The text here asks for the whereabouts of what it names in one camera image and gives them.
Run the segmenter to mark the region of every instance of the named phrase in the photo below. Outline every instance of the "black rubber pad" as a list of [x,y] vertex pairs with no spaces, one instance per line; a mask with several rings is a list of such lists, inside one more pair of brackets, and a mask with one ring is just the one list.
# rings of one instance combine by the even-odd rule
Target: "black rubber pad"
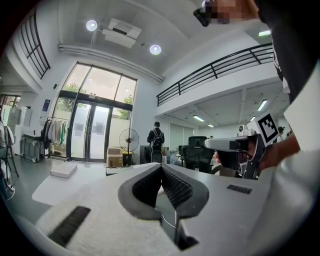
[[62,247],[66,247],[91,209],[77,206],[49,235],[49,238]]

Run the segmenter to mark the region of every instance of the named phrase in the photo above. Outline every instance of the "black backpack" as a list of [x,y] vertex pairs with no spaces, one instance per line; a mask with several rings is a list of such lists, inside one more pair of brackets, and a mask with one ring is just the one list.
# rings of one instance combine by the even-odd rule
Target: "black backpack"
[[162,136],[163,136],[164,133],[161,132],[161,133],[158,135],[156,129],[154,129],[153,132],[154,132],[154,137],[153,137],[153,139],[151,140],[150,149],[151,149],[151,151],[161,150],[161,148],[162,148],[162,143],[163,143]]

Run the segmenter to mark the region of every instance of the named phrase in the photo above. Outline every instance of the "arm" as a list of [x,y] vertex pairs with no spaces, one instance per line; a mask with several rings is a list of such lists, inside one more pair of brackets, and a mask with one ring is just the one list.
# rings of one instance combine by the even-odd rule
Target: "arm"
[[300,151],[300,146],[294,133],[285,140],[271,144],[260,162],[259,169],[262,171],[268,167],[277,166],[283,159],[292,156]]

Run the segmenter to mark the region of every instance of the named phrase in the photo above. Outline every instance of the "railing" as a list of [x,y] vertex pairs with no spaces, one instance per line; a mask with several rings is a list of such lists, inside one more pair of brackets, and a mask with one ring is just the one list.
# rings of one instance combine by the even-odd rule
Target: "railing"
[[50,69],[44,49],[40,43],[36,11],[22,24],[18,38],[21,48],[37,76],[42,79]]
[[254,46],[222,57],[199,68],[157,95],[158,107],[195,87],[240,70],[272,62],[273,58],[272,43]]

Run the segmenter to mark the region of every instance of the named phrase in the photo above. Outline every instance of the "black office chair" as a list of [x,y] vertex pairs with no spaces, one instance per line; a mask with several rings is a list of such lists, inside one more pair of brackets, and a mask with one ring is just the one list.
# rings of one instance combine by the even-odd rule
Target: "black office chair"
[[204,146],[206,139],[202,136],[189,137],[189,145],[182,147],[185,168],[199,169],[199,172],[207,174],[211,172],[210,163],[215,151]]

